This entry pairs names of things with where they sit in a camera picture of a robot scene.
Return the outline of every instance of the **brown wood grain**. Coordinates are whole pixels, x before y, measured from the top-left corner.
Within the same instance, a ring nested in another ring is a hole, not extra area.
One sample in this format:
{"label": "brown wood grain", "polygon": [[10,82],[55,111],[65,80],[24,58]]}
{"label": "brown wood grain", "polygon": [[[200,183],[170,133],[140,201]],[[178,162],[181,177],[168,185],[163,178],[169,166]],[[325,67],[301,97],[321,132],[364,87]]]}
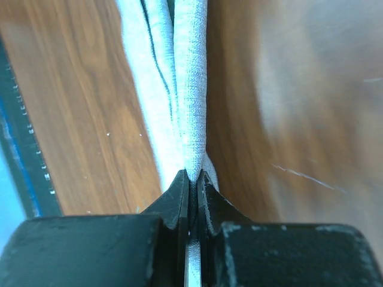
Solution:
{"label": "brown wood grain", "polygon": [[[257,221],[354,225],[381,261],[382,14],[378,0],[209,1],[207,46],[221,192]],[[135,212],[159,195],[119,24],[113,1],[0,4],[66,214]]]}
{"label": "brown wood grain", "polygon": [[159,181],[113,1],[2,1],[0,31],[65,214],[126,213]]}

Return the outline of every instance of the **cloth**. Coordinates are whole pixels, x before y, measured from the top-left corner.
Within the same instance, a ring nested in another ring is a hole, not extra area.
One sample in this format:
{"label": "cloth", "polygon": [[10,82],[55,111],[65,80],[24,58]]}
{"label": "cloth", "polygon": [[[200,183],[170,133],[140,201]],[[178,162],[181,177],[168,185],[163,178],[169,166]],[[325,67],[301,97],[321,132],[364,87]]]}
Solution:
{"label": "cloth", "polygon": [[206,170],[207,0],[116,0],[129,62],[162,191],[186,169]]}

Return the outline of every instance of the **blue line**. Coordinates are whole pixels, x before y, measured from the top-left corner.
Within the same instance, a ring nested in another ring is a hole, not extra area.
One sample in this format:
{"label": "blue line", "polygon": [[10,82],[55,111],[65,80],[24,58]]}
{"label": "blue line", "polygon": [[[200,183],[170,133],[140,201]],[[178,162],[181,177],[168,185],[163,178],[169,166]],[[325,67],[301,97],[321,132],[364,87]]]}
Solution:
{"label": "blue line", "polygon": [[35,188],[33,186],[31,177],[29,176],[28,171],[25,168],[25,164],[21,157],[20,148],[17,144],[17,141],[15,140],[13,136],[12,127],[8,122],[7,113],[5,112],[4,103],[1,98],[0,98],[0,116],[2,118],[3,129],[6,129],[9,134],[9,136],[6,136],[5,139],[8,141],[8,144],[10,145],[10,148],[11,148],[11,152],[13,153],[13,159],[17,163],[17,166],[19,167],[24,177],[25,184],[28,189],[29,197],[31,198],[32,204],[35,208],[35,216],[42,216],[42,210],[36,197]]}

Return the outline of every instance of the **towel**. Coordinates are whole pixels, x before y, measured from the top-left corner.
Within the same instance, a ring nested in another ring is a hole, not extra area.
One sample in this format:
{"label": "towel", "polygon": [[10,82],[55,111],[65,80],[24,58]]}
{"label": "towel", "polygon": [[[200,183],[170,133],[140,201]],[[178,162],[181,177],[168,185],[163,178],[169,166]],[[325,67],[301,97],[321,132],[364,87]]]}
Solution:
{"label": "towel", "polygon": [[122,42],[139,104],[166,191],[179,170],[192,183],[207,171],[207,0],[116,0]]}

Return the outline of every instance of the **light blue cloth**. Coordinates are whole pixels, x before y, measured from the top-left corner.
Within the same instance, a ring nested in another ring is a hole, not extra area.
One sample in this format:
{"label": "light blue cloth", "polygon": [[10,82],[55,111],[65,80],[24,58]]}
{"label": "light blue cloth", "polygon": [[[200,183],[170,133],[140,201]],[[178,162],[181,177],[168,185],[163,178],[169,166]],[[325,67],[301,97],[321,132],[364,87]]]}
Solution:
{"label": "light blue cloth", "polygon": [[122,40],[148,137],[166,191],[186,169],[218,190],[206,154],[207,0],[117,0]]}

